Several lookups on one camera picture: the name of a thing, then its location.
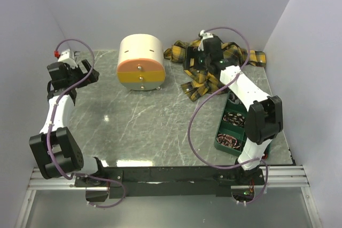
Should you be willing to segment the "yellow drawer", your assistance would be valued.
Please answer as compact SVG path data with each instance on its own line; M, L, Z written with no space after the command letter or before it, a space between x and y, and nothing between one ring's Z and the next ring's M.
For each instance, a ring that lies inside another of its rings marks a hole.
M118 72L118 79L121 83L140 83L140 82L163 82L165 80L165 71L137 71L137 72Z

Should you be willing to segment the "cream round drawer organizer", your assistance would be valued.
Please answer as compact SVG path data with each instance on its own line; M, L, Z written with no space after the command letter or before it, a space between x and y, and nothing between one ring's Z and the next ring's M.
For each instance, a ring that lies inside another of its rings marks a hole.
M162 42L149 34L132 34L125 37L120 43L118 64L128 59L139 58L153 59L164 66Z

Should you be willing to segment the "pink top drawer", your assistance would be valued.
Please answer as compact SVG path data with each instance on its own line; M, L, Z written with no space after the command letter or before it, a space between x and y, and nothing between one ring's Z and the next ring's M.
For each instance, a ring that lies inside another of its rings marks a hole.
M165 70L163 64L146 58L128 59L122 61L117 66L117 72L155 72Z

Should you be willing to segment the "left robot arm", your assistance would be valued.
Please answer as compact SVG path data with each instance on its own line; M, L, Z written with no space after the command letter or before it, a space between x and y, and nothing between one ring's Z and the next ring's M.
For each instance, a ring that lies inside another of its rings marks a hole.
M61 173L52 162L47 146L49 126L50 144L57 163L66 174L86 174L94 186L101 186L106 182L107 173L102 170L102 164L97 157L84 157L81 149L72 136L68 123L75 106L77 92L73 88L62 95L67 88L86 77L80 66L70 58L59 58L47 66L51 77L47 86L47 100L49 111L43 128L38 135L29 139L30 149L37 166L45 179L61 177Z

